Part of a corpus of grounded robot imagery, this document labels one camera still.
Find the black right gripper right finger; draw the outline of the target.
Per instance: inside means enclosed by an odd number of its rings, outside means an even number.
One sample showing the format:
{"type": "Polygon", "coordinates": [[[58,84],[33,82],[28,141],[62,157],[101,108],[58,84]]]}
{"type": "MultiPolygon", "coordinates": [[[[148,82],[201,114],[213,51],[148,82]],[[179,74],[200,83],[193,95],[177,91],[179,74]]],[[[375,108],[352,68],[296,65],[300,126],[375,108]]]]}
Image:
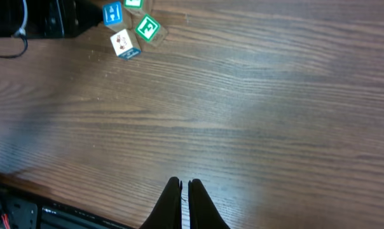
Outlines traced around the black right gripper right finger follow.
{"type": "Polygon", "coordinates": [[[190,229],[230,229],[199,179],[188,182],[190,229]]]}

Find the green block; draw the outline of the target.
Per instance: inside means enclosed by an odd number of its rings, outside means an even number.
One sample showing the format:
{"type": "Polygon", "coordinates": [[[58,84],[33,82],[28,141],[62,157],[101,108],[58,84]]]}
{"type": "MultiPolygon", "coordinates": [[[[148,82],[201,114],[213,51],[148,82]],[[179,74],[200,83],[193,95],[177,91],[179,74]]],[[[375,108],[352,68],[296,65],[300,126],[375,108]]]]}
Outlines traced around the green block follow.
{"type": "Polygon", "coordinates": [[[168,31],[151,15],[145,14],[135,27],[135,32],[151,46],[158,47],[168,35],[168,31]]]}

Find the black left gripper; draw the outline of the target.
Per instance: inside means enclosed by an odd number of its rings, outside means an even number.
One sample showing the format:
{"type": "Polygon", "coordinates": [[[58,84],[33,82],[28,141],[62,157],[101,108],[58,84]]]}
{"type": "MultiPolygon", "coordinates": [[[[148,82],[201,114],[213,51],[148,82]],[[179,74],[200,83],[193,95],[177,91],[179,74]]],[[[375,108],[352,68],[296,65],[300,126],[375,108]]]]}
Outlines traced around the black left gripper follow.
{"type": "Polygon", "coordinates": [[[102,9],[87,0],[28,0],[29,39],[75,38],[103,21],[102,9]]]}

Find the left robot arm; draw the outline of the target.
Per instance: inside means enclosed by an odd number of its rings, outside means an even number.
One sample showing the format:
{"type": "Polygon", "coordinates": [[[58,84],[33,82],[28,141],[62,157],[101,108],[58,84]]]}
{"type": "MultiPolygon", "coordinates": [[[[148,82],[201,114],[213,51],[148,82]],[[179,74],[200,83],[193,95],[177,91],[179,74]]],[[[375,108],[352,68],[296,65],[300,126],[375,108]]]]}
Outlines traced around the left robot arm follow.
{"type": "Polygon", "coordinates": [[[86,0],[0,0],[0,38],[75,38],[103,21],[102,9],[86,0]]]}

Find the white block blue side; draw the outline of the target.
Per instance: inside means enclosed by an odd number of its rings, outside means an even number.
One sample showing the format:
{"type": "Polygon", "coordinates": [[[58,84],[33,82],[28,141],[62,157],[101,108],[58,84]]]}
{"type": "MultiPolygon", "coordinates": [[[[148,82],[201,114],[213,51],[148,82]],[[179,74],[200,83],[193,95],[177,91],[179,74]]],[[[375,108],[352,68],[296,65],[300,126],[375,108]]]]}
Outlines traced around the white block blue side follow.
{"type": "Polygon", "coordinates": [[[110,40],[116,56],[121,59],[130,60],[142,52],[135,34],[128,29],[112,35],[110,40]]]}

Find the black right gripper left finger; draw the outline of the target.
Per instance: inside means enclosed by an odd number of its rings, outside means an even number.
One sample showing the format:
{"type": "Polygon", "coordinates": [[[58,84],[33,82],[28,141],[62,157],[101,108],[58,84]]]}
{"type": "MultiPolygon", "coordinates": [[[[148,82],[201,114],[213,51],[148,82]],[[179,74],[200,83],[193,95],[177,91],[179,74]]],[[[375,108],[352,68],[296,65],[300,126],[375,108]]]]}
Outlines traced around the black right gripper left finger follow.
{"type": "Polygon", "coordinates": [[[178,177],[171,177],[140,229],[181,229],[181,194],[182,181],[178,177]]]}

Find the green block number four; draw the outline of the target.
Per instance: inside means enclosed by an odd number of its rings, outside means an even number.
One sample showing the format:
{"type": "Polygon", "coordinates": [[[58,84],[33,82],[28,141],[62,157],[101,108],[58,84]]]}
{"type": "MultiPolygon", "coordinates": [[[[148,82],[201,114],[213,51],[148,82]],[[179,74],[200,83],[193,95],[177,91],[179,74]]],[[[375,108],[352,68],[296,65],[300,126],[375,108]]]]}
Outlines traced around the green block number four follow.
{"type": "Polygon", "coordinates": [[[137,17],[150,14],[153,6],[153,0],[124,0],[123,3],[125,9],[137,17]]]}

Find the white block snail picture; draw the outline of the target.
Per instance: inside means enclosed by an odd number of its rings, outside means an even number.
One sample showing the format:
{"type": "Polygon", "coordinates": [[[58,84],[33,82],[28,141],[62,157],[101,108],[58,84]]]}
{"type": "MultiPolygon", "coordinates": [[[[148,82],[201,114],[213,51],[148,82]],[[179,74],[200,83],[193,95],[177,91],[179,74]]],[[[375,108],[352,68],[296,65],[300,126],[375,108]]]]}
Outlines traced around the white block snail picture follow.
{"type": "Polygon", "coordinates": [[[104,25],[114,32],[132,28],[132,19],[120,1],[105,4],[102,7],[104,25]]]}

